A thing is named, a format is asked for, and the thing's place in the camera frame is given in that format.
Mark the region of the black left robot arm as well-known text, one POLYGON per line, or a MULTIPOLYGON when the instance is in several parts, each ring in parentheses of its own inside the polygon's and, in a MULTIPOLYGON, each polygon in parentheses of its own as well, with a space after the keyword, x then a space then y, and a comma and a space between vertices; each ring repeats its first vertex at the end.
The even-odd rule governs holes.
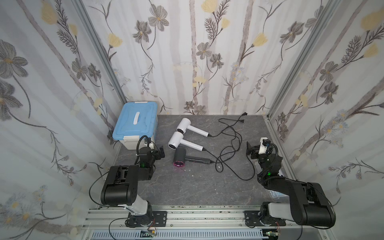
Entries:
POLYGON ((136 160, 128 166, 112 166, 110 170, 99 178, 106 177, 100 195, 100 203, 91 195, 89 197, 99 207, 119 207, 128 211, 126 226, 152 227, 155 225, 155 215, 149 201, 138 194, 140 181, 149 181, 156 171, 155 162, 165 157, 164 148, 150 147, 152 139, 146 135, 140 137, 136 146, 136 160))

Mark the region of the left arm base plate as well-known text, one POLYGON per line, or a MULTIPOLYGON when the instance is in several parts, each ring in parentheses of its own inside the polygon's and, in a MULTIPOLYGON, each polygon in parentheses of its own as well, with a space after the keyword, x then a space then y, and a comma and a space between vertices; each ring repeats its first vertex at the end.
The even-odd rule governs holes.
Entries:
POLYGON ((167 223, 167 211, 148 212, 146 215, 134 216, 129 214, 125 221, 126 227, 165 227, 167 223))

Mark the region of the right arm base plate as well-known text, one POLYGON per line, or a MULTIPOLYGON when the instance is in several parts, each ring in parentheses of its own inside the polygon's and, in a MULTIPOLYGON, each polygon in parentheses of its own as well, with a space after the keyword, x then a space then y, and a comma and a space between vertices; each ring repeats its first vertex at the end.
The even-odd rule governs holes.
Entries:
POLYGON ((286 226, 286 221, 282 219, 261 220, 260 211, 244 211, 245 225, 249 228, 254 227, 281 227, 286 226))

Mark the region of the dark grey pink hair dryer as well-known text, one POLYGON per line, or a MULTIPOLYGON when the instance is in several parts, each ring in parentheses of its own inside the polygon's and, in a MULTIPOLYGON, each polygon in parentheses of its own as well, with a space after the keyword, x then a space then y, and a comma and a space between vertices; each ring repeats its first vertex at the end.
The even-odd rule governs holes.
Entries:
POLYGON ((184 147, 179 147, 175 151, 173 165, 176 167, 183 167, 186 162, 199 163, 199 164, 212 164, 212 160, 201 157, 187 156, 187 150, 184 147))

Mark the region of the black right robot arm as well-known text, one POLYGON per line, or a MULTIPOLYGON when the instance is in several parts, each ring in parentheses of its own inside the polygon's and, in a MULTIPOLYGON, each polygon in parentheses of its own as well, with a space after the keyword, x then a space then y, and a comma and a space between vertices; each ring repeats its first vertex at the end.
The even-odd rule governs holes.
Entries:
POLYGON ((259 222, 271 225, 278 221, 291 221, 300 226, 330 229, 336 223, 333 205, 318 183, 292 180, 279 174, 283 158, 278 147, 268 138, 252 147, 247 143, 246 156, 257 160, 261 172, 257 180, 265 189, 289 197, 289 203, 264 202, 260 207, 259 222))

